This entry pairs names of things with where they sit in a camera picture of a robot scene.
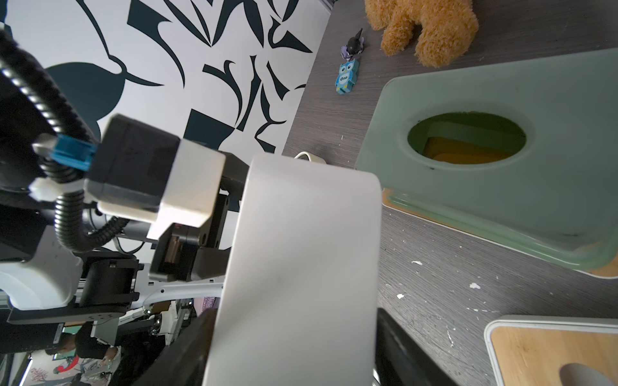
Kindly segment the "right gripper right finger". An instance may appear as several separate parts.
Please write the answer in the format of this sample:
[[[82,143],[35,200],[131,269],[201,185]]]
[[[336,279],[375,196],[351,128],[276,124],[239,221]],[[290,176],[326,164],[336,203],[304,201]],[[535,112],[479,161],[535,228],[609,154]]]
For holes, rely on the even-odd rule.
[[[375,370],[380,385],[456,385],[383,308],[378,308]]]

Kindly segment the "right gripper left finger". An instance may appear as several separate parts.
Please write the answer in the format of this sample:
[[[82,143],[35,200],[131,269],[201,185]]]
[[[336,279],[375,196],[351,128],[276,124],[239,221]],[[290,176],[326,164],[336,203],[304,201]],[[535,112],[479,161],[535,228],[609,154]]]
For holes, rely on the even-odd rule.
[[[204,311],[134,385],[201,385],[212,346],[217,309]]]

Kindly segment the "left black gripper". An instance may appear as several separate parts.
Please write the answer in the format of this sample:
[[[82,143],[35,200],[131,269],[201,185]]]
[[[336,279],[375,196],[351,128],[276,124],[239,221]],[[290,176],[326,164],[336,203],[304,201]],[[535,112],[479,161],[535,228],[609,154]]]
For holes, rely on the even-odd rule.
[[[199,281],[225,274],[231,249],[221,249],[229,203],[239,202],[249,166],[236,155],[225,152],[225,166],[214,213],[199,228],[171,225],[157,244],[149,269],[152,281]]]

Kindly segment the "white bamboo tissue box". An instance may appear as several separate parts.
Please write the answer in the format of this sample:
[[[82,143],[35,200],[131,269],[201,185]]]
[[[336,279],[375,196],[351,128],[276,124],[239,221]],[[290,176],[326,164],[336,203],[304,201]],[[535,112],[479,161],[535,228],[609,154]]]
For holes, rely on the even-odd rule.
[[[617,321],[506,315],[484,341],[499,385],[616,385]]]
[[[608,242],[596,242],[569,250],[514,228],[429,204],[392,189],[383,190],[382,204],[395,211],[594,278],[617,278],[616,234]]]
[[[204,384],[371,384],[381,216],[373,174],[255,157]]]

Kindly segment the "green tissue box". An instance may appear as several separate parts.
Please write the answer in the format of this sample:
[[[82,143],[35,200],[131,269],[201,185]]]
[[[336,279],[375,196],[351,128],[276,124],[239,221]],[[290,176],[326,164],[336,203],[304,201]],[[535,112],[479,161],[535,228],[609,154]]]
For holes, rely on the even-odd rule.
[[[617,235],[617,51],[383,88],[356,167],[429,204],[572,250]]]

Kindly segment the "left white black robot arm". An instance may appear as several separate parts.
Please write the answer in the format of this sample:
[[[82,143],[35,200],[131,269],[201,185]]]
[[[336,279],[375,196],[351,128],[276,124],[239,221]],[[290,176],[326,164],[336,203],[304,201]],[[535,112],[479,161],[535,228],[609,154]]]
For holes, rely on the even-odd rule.
[[[96,142],[9,35],[1,37],[1,72],[47,125],[32,141],[42,175],[27,193],[55,206],[43,249],[1,268],[7,322],[96,323],[159,302],[219,296],[229,260],[220,235],[229,199],[242,197],[247,164],[124,116]]]

